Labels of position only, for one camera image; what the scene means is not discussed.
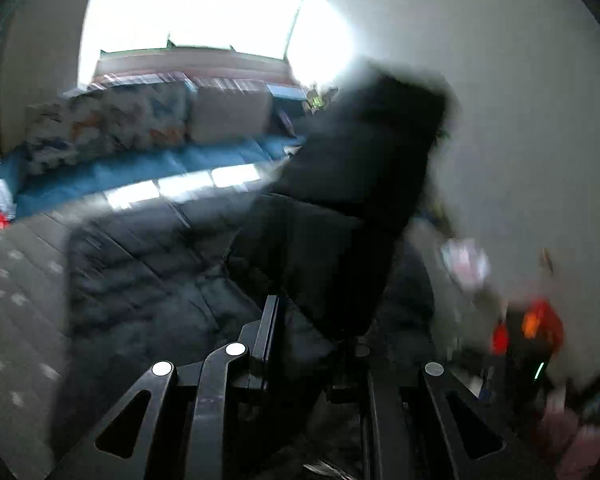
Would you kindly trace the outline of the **black quilted puffer jacket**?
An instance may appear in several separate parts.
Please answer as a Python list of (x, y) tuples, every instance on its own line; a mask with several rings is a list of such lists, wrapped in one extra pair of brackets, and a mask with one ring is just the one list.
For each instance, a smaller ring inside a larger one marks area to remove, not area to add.
[(264, 390), (236, 379), (238, 337), (204, 359), (152, 364), (52, 470), (55, 479), (408, 479), (396, 366), (432, 317), (404, 245), (455, 98), (441, 78), (370, 66), (303, 121), (306, 142), (261, 188), (221, 260), (259, 310), (280, 298)]

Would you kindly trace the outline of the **plain white pillow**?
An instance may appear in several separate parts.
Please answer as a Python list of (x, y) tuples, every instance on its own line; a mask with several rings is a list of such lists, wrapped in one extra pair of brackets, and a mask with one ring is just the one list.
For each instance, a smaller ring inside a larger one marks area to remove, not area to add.
[(272, 107), (272, 93), (262, 81), (199, 79), (187, 126), (190, 140), (213, 144), (260, 136)]

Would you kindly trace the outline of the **grey quilted mattress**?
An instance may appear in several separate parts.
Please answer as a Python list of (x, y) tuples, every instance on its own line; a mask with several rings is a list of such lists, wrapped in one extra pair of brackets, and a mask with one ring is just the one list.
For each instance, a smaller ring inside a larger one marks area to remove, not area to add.
[(0, 231), (0, 459), (43, 479), (152, 364), (259, 317), (221, 271), (277, 162), (104, 188)]

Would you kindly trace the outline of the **stuffed toys on sill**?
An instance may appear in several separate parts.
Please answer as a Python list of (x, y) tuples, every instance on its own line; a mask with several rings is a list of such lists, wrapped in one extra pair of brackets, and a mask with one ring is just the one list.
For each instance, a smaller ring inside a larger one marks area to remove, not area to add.
[(321, 112), (322, 110), (326, 110), (337, 93), (337, 87), (319, 89), (317, 86), (312, 86), (306, 92), (306, 100), (303, 102), (303, 108), (308, 114), (311, 115)]

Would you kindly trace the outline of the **right butterfly print pillow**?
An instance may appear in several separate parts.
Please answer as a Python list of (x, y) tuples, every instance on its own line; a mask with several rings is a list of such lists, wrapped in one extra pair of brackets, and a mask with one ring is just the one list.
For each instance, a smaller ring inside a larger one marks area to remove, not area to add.
[(188, 80), (117, 84), (102, 90), (108, 148), (148, 151), (185, 144), (192, 101)]

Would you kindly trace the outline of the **butterfly print pillow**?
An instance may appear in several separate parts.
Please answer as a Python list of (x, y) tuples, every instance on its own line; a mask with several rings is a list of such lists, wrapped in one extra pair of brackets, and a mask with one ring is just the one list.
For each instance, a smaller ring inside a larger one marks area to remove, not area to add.
[(102, 90), (108, 148), (148, 151), (185, 144), (192, 101), (188, 80), (117, 84)]
[(39, 176), (114, 154), (120, 144), (109, 129), (110, 112), (105, 90), (29, 106), (24, 140), (28, 173)]

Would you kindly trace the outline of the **red plastic stool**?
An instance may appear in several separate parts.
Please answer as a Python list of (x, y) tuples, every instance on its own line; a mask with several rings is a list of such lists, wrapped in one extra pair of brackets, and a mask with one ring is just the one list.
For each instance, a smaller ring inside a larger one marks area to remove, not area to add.
[(565, 342), (562, 319), (545, 299), (506, 306), (491, 334), (491, 353), (511, 359), (549, 361)]

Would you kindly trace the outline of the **left butterfly print pillow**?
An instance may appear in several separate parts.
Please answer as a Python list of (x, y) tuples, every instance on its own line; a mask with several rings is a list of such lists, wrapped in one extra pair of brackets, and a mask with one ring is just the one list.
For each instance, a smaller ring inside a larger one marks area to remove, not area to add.
[(114, 154), (120, 144), (109, 129), (110, 112), (105, 90), (29, 106), (24, 140), (28, 173), (39, 176)]

